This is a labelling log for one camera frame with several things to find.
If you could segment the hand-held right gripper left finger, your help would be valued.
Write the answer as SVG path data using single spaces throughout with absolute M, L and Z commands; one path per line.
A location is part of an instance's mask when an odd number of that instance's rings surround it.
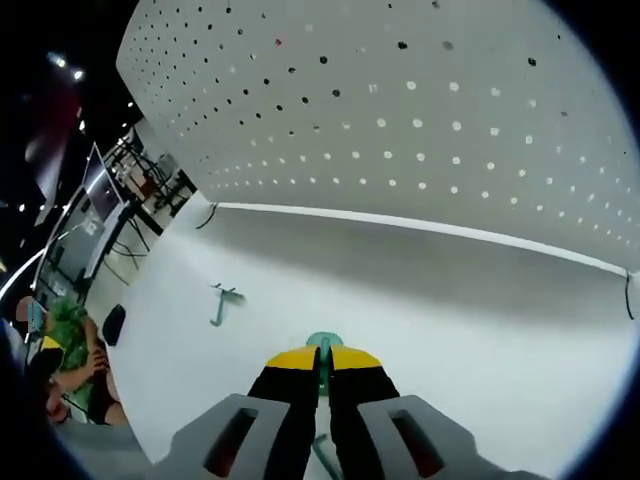
M 320 348 L 268 360 L 245 394 L 231 394 L 171 441 L 173 479 L 301 479 L 316 433 Z

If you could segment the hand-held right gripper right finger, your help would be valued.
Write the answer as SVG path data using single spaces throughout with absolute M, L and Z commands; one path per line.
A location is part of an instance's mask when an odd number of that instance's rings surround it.
M 478 479 L 473 436 L 416 395 L 402 396 L 381 362 L 331 347 L 331 437 L 347 479 Z

